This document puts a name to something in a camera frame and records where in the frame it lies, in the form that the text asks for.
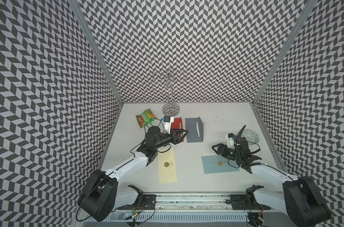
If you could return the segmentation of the dark grey envelope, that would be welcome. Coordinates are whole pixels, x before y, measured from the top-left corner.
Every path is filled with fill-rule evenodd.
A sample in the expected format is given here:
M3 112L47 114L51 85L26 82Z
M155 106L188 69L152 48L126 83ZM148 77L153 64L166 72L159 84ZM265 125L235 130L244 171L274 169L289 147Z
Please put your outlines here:
M200 117L185 119L187 134L187 143L203 142L204 124Z

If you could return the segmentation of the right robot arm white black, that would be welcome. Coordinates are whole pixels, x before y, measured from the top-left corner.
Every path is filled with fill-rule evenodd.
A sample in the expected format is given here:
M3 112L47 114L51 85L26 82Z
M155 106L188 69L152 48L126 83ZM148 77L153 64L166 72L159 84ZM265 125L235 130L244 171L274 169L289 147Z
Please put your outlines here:
M310 177L298 177L268 165L250 151L245 138L228 138L228 147L219 143L213 151L228 161L235 161L239 168L261 177L277 187L270 191L262 185L246 189L244 205L249 210L270 207L287 215L298 227L314 227L331 219L332 213L319 187Z

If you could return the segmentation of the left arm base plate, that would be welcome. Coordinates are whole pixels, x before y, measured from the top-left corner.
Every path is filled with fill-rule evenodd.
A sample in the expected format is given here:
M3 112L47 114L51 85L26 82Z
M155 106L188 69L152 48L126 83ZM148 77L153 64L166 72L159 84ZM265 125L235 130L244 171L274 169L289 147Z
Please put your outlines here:
M118 190L114 209L117 210L153 210L156 203L156 194L145 194L138 187L130 184Z

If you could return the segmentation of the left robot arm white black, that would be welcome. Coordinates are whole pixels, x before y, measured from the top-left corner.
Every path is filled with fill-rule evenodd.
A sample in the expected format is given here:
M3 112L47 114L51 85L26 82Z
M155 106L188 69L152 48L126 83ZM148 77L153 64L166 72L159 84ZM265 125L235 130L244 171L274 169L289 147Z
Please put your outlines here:
M162 133L157 126L149 128L131 158L114 168L105 171L96 169L91 173L79 196L79 209L101 222L118 208L141 207L143 191L134 185L125 186L123 183L151 164L157 157L159 148L181 143L188 132L184 129L172 129L169 133Z

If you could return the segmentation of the cream yellow envelope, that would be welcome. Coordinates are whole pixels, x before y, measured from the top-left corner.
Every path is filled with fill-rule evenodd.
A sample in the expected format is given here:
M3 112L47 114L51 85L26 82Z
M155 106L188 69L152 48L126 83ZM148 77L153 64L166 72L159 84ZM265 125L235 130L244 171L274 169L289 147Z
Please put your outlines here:
M174 183L178 181L174 149L159 153L158 156L159 184Z

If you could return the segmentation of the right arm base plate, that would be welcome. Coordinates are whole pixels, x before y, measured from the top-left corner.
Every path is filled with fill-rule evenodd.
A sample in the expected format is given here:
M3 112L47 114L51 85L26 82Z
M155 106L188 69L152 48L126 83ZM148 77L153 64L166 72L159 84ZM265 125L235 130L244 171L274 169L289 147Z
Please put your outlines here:
M225 201L226 204L230 204L233 210L259 210L263 208L264 210L271 210L269 206L261 205L257 203L254 192L257 189L264 188L262 185L253 185L252 187L246 189L245 194L231 194L229 199Z

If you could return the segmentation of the red envelope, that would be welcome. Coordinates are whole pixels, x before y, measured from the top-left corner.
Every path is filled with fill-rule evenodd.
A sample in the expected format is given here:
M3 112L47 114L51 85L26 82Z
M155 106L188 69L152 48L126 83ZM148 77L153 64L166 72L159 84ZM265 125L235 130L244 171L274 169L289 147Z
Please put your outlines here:
M172 136L172 144L174 145L184 141L183 132L179 130L183 130L182 118L171 117L170 133Z

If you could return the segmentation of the light blue envelope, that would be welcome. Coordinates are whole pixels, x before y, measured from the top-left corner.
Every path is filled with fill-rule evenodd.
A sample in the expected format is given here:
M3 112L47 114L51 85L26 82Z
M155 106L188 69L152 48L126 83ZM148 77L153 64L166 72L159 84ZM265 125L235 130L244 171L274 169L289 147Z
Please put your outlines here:
M218 155L202 156L204 174L237 172L239 168L235 161L227 160Z

